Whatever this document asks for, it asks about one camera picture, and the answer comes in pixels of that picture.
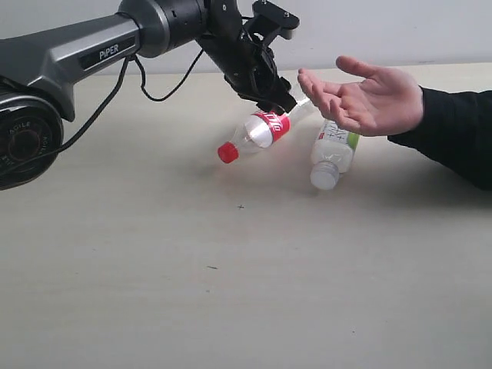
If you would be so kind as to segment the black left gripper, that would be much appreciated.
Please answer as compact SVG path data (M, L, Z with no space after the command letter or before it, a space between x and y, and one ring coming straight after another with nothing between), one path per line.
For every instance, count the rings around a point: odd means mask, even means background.
M254 101L264 112L288 114L297 101L291 83L278 74L270 46L255 42L244 24L236 1L205 1L206 31L197 39L204 52L223 72L240 98Z

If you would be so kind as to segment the black sleeved forearm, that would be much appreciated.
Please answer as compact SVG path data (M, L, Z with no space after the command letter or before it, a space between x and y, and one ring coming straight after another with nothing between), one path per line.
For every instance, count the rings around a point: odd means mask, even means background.
M491 91L423 88L416 128L387 139L412 148L483 191L491 189Z

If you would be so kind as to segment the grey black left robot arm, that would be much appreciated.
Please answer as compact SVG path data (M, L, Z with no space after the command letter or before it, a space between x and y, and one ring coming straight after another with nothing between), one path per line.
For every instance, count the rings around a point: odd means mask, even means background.
M291 39L299 18L269 1L243 16L234 1L123 1L118 11L1 42L1 187L45 173L75 118L74 86L121 62L156 58L196 42L239 98L289 112L291 83L278 74L271 43Z

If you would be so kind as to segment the person's open bare hand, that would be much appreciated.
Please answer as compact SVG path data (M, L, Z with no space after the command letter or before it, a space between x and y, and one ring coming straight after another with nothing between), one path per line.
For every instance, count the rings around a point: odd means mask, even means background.
M338 127L365 137L399 135L416 128L424 116L423 92L406 72L339 56L336 66L358 82L323 81L298 70L304 94L320 114Z

